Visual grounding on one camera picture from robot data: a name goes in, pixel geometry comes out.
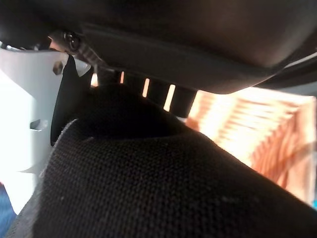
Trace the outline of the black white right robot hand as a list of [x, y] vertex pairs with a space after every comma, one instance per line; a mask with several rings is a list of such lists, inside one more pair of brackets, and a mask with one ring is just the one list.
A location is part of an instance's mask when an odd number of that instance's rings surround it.
[[3, 0], [1, 160], [40, 164], [97, 65], [227, 94], [284, 69], [316, 30], [314, 0]]

